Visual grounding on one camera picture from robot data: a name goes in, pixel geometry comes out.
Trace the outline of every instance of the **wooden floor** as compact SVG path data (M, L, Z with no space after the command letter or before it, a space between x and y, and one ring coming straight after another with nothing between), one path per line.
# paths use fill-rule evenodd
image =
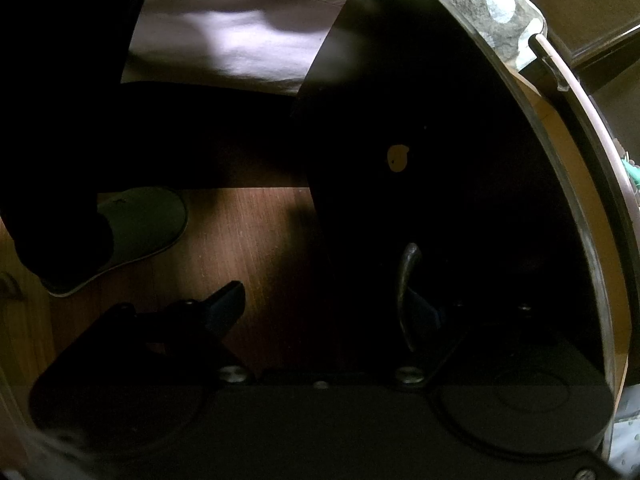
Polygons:
M128 301L139 312L154 311L175 300L203 299L230 280L244 283L246 310L225 344L251 370L348 365L308 188L191 190L184 195L190 220L176 245L107 273L65 299L50 297L20 264L0 223L0 270L10 273L24 294L23 300L0 305L0 385L10 387L15 416L27 413L28 391L38 375L113 304ZM11 406L5 405L7 410L12 413ZM1 440L0 448L6 449Z

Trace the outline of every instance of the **person's leg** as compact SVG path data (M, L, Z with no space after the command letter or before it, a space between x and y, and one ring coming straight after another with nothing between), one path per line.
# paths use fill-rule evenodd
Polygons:
M85 280L112 256L91 159L118 126L113 97L142 1L24 0L7 27L15 131L3 139L0 216L44 282Z
M95 191L54 182L8 186L0 216L25 267L47 283L78 283L110 258L111 229Z

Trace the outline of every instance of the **green object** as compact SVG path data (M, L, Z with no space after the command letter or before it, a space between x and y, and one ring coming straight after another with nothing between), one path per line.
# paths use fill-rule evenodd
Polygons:
M66 298L108 270L158 254L178 241L187 227L187 206L164 187L134 187L98 204L109 223L113 254L97 270L70 283L41 280L50 295Z
M632 166L624 158L622 159L622 164L624 165L626 172L631 177L631 180L636 183L636 186L640 186L640 168Z

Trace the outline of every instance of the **orange sticker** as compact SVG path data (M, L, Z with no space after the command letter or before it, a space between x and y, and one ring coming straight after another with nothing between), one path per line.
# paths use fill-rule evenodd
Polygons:
M406 154L409 148L404 144L395 144L386 152L386 163L389 169L395 173L399 173L406 168Z

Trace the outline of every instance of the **bolt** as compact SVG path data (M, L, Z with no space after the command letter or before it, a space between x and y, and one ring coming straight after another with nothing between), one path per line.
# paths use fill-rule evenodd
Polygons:
M424 381L424 373L415 366L403 366L396 370L396 379L402 384L419 384Z
M593 469L580 469L575 476L574 480L596 480L597 475Z
M244 383L249 379L249 372L241 366L225 366L218 370L218 377L221 381L229 384Z

